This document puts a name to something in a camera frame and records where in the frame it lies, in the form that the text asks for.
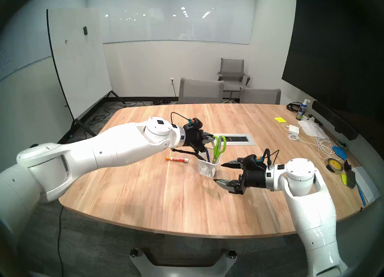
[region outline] wooden table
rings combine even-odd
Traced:
[[[128,122],[142,122],[151,116],[170,120],[178,112],[197,117],[210,133],[249,133],[254,146],[227,146],[221,163],[262,155],[280,149],[276,163],[297,157],[310,159],[320,170],[331,193],[338,220],[360,211],[363,206],[357,187],[343,185],[340,175],[326,169],[317,147],[291,141],[288,131],[274,117],[297,125],[294,113],[284,105],[194,104],[160,105],[118,110],[102,131]],[[174,115],[174,123],[185,119]],[[314,137],[300,134],[308,142]],[[348,154],[353,166],[360,164]],[[165,156],[189,157],[189,163],[166,161]],[[213,238],[280,236],[295,233],[282,191],[248,188],[244,195],[233,195],[197,171],[197,159],[170,149],[135,164],[104,168],[85,174],[59,199],[64,207],[101,221],[140,230]],[[219,167],[215,178],[237,179],[240,169]]]

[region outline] scissors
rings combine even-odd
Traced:
[[[216,145],[212,142],[213,145],[213,161],[212,163],[216,163],[217,159],[219,158],[220,154],[224,153],[225,148],[226,148],[226,139],[225,136],[220,135],[220,136],[213,136],[214,139],[216,140]],[[221,140],[223,139],[223,149],[221,149]]]

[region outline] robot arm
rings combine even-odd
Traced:
[[[243,169],[238,180],[215,180],[230,193],[244,194],[248,187],[284,192],[293,225],[306,250],[309,277],[339,276],[348,268],[337,247],[331,195],[310,160],[295,158],[285,165],[272,166],[269,158],[265,165],[263,157],[253,154],[222,166]],[[313,185],[316,192],[310,194]]]
[[[151,117],[114,126],[88,140],[23,150],[17,164],[0,173],[0,233],[15,247],[38,202],[59,198],[76,179],[96,169],[129,165],[166,148],[189,146],[205,152],[204,144],[213,138],[201,127],[197,118],[181,127]]]

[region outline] gray chair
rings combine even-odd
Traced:
[[[223,80],[224,91],[229,91],[229,100],[224,102],[233,102],[232,93],[239,92],[241,87],[245,88],[248,85],[250,76],[244,73],[244,59],[224,59],[221,58],[220,71],[217,73],[219,75],[219,81]]]
[[[224,82],[180,79],[178,104],[222,103]]]
[[[280,97],[280,89],[242,88],[240,103],[266,103],[270,105],[279,105]]]

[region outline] chair backrest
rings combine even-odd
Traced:
[[[230,80],[243,80],[244,75],[244,59],[224,59],[221,58],[219,81],[230,81]]]
[[[223,81],[200,81],[180,79],[178,104],[185,103],[222,103]]]
[[[267,103],[271,105],[279,105],[280,97],[280,89],[242,88],[240,103]]]

